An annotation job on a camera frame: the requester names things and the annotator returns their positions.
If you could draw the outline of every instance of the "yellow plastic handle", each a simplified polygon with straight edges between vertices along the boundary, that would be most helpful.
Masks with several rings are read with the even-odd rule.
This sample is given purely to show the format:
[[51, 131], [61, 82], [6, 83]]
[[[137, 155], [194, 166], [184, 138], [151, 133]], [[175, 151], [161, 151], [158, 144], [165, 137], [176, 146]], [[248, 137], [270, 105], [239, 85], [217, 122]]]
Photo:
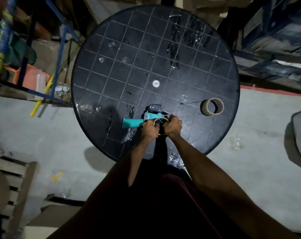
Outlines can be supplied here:
[[[54, 75], [51, 75], [49, 82], [45, 86], [44, 94], [46, 94], [48, 92], [48, 90], [51, 88], [51, 86], [53, 84], [53, 80], [54, 80]], [[30, 113], [31, 117], [35, 116], [35, 113], [37, 112], [37, 109], [40, 107], [41, 104], [42, 104], [42, 101], [36, 102], [32, 112]]]

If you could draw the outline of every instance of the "grid pattern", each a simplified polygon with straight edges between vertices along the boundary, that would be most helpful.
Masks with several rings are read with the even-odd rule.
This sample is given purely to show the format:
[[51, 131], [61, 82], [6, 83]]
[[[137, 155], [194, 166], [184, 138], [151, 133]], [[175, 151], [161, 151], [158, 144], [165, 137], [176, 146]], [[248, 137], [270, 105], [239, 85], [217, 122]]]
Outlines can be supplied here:
[[[205, 21], [175, 7], [137, 6], [116, 13], [87, 38], [72, 74], [77, 119], [113, 160], [135, 145], [131, 138], [137, 129], [122, 129], [122, 118], [141, 118], [146, 106], [156, 103], [183, 121], [185, 140], [209, 153], [228, 132], [239, 95], [227, 45]], [[199, 107], [212, 97], [220, 98], [225, 110], [207, 117]], [[176, 150], [169, 140], [167, 146]], [[154, 147], [155, 142], [146, 157], [153, 156]]]

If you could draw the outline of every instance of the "teal handle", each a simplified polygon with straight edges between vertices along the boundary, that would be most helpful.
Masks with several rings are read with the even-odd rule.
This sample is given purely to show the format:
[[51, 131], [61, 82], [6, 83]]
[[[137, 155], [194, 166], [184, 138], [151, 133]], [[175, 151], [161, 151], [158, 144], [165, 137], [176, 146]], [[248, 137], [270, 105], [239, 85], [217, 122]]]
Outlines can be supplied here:
[[127, 119], [123, 118], [123, 128], [139, 127], [142, 126], [144, 119]]

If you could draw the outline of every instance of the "concrete floor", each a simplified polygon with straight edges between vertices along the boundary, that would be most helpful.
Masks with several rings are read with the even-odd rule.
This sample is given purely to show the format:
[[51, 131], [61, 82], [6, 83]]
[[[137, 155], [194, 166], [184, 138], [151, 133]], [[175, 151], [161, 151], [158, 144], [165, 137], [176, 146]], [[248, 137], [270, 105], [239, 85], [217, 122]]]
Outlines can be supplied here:
[[[49, 193], [69, 189], [69, 198], [85, 200], [114, 162], [82, 132], [73, 108], [48, 105], [41, 117], [29, 117], [33, 102], [0, 97], [0, 142], [13, 158], [38, 161], [24, 219], [39, 213]], [[241, 90], [236, 119], [208, 157], [224, 169], [268, 214], [301, 231], [301, 159], [293, 147], [290, 121], [301, 97]], [[233, 150], [230, 137], [243, 145]], [[57, 182], [50, 182], [63, 171]]]

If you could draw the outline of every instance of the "person's left hand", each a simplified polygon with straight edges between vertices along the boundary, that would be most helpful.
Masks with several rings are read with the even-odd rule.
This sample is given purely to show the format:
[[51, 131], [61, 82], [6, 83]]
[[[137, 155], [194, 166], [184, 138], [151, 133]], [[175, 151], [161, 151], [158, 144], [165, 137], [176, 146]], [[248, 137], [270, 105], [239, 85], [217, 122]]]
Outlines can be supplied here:
[[159, 124], [154, 126], [154, 120], [147, 120], [143, 122], [141, 139], [145, 139], [148, 142], [151, 142], [158, 137], [159, 133]]

